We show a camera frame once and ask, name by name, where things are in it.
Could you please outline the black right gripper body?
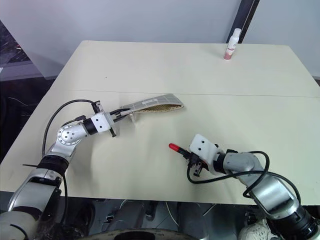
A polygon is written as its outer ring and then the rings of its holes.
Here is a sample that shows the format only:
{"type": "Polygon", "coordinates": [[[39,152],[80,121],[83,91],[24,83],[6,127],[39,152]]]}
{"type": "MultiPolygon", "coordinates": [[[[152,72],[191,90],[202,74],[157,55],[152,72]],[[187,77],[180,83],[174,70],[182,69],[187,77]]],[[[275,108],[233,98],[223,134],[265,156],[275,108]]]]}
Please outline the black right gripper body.
{"type": "Polygon", "coordinates": [[[208,165],[195,153],[192,153],[191,157],[186,157],[186,159],[191,159],[193,162],[191,172],[194,176],[200,176],[203,169],[208,170],[208,165]]]}

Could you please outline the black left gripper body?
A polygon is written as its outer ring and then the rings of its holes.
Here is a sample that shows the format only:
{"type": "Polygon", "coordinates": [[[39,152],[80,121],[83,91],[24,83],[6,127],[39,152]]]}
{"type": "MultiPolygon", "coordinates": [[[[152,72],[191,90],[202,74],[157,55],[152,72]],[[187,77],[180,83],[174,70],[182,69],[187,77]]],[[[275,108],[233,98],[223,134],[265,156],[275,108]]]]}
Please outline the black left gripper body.
{"type": "Polygon", "coordinates": [[[107,111],[104,111],[101,102],[96,101],[91,104],[94,115],[91,117],[95,132],[103,133],[109,131],[111,136],[116,137],[116,133],[113,129],[115,123],[111,114],[107,111]]]}

